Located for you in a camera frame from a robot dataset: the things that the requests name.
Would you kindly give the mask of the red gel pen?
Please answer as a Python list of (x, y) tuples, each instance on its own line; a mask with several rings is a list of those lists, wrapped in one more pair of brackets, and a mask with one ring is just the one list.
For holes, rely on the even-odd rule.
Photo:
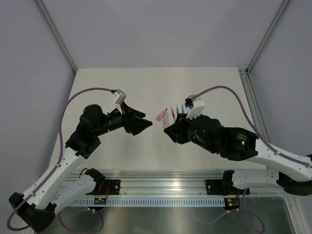
[(175, 117), (175, 110), (174, 110), (173, 106), (170, 106), (170, 111), (171, 111), (171, 115), (173, 117), (173, 121), (175, 121), (176, 117)]

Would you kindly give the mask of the pink highlighter pen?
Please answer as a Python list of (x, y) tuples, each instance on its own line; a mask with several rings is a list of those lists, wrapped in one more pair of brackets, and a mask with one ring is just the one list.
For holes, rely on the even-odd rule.
[(161, 122), (162, 128), (165, 129), (170, 126), (168, 109), (164, 109), (157, 117), (156, 121)]

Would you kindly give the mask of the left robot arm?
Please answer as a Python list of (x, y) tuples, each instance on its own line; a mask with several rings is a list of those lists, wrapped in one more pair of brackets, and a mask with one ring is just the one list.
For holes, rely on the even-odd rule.
[(136, 136), (152, 126), (143, 112), (122, 103), (105, 114), (97, 104), (88, 105), (79, 118), (76, 130), (60, 149), (59, 158), (43, 175), (22, 193), (14, 192), (9, 203), (36, 233), (47, 229), (60, 211), (78, 197), (104, 191), (105, 176), (98, 170), (88, 170), (77, 182), (60, 189), (61, 184), (101, 144), (99, 137), (119, 128)]

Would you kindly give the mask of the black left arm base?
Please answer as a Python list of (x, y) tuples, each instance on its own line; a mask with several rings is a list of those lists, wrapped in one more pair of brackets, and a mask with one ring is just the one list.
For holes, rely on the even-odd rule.
[(86, 195), (119, 195), (121, 180), (119, 179), (107, 179), (100, 171), (92, 168), (81, 173), (90, 176), (95, 183), (94, 189), (88, 192)]

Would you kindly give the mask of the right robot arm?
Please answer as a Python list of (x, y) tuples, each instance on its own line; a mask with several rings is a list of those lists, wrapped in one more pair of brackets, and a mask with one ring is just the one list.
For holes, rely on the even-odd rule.
[(205, 115), (189, 118), (186, 111), (164, 109), (156, 117), (164, 133), (178, 144), (193, 143), (229, 161), (251, 161), (265, 170), (225, 170), (220, 179), (207, 179), (208, 195), (250, 194), (254, 188), (274, 188), (291, 195), (312, 193), (311, 155), (298, 156), (266, 145), (260, 136), (244, 128), (224, 127)]

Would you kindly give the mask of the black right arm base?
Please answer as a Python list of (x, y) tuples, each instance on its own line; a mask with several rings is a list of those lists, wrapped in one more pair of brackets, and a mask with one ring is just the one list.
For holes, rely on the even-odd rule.
[(244, 189), (234, 187), (234, 173), (240, 172), (239, 170), (226, 170), (220, 179), (207, 179), (205, 180), (205, 188), (207, 195), (243, 195)]

